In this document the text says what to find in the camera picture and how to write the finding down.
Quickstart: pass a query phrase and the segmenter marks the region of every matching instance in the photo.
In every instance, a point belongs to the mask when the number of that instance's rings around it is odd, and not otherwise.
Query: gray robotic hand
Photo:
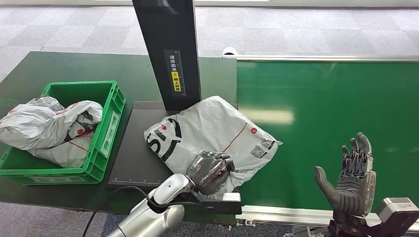
[[[197,156],[186,175],[203,195],[210,195],[221,187],[234,170],[229,154],[204,151]]]
[[[357,140],[350,140],[351,152],[346,146],[342,147],[342,172],[336,188],[327,180],[322,167],[314,168],[314,179],[334,211],[366,216],[373,205],[377,174],[373,171],[373,156],[368,138],[360,132]]]

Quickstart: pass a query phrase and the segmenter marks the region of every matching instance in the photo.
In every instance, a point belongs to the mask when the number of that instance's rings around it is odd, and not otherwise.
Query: white plastic bag
[[[91,124],[102,120],[102,106],[96,102],[80,101],[64,110],[60,106],[49,96],[16,106],[0,119],[0,141],[21,150],[51,148],[64,142],[83,112],[91,116]]]
[[[93,135],[91,132],[53,148],[31,149],[28,152],[63,168],[80,168],[84,164]]]
[[[219,96],[164,118],[147,129],[144,138],[173,173],[186,174],[202,151],[228,153],[237,172],[210,195],[216,199],[251,179],[282,144]]]

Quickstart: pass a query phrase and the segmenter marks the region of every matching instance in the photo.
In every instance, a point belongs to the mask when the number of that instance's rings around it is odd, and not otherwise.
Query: black vertical pole
[[[201,100],[193,0],[132,0],[168,111]]]

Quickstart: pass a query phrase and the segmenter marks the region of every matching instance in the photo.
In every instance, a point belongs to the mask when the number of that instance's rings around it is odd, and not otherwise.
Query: white shipping bag
[[[63,109],[52,97],[33,99],[0,119],[0,142],[21,150],[58,146],[80,114],[87,112],[90,124],[95,124],[102,120],[102,110],[100,104],[88,100]]]
[[[282,144],[219,96],[164,118],[144,132],[144,139],[173,173],[186,174],[202,151],[228,153],[236,172],[210,195],[216,199],[251,179]]]
[[[80,168],[84,164],[93,131],[53,148],[39,148],[28,150],[33,156],[48,160],[63,168]]]

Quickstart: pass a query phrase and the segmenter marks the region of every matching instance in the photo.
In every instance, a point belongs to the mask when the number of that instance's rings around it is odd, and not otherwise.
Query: green plastic crate
[[[96,127],[84,165],[81,168],[62,168],[10,147],[0,159],[0,175],[24,185],[100,183],[125,105],[116,81],[53,82],[42,94],[56,98],[64,107],[82,100],[102,105],[102,121]]]

